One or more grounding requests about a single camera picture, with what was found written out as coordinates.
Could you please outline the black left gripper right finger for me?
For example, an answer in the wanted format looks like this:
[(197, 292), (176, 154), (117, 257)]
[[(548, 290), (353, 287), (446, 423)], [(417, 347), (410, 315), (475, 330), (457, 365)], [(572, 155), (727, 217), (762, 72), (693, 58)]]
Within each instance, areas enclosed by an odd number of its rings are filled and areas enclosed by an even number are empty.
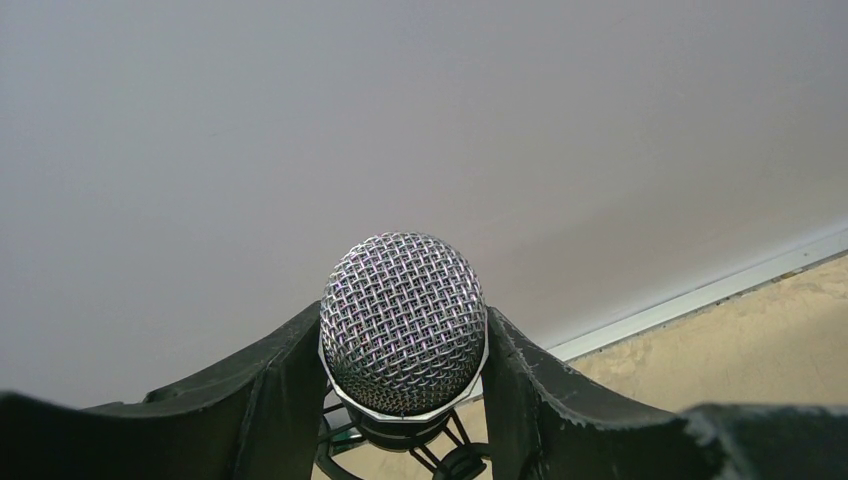
[(482, 371), (497, 479), (843, 479), (843, 406), (703, 404), (618, 394), (488, 312)]

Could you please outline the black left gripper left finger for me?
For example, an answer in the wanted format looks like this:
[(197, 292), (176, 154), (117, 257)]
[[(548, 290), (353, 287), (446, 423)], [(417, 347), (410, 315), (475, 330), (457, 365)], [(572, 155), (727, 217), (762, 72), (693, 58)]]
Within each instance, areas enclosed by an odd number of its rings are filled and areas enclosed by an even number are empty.
[(265, 338), (149, 392), (74, 409), (1, 396), (5, 479), (307, 479), (327, 377), (312, 304)]

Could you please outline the black tripod shock mount stand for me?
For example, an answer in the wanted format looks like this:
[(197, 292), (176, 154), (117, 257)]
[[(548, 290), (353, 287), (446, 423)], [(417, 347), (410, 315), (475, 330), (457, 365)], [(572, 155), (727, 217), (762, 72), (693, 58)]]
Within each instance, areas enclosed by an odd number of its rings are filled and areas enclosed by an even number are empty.
[(411, 451), (381, 449), (354, 427), (341, 400), (327, 389), (313, 479), (491, 479), (485, 404), (477, 389), (458, 405), (442, 432)]

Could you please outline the silver mesh head microphone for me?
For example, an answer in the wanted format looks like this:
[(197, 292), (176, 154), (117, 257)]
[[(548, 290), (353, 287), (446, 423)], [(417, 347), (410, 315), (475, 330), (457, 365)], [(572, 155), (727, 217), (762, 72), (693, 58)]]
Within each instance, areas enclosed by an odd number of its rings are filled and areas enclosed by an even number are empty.
[(488, 309), (468, 260), (420, 232), (355, 245), (329, 275), (318, 354), (369, 442), (405, 451), (439, 436), (489, 354)]

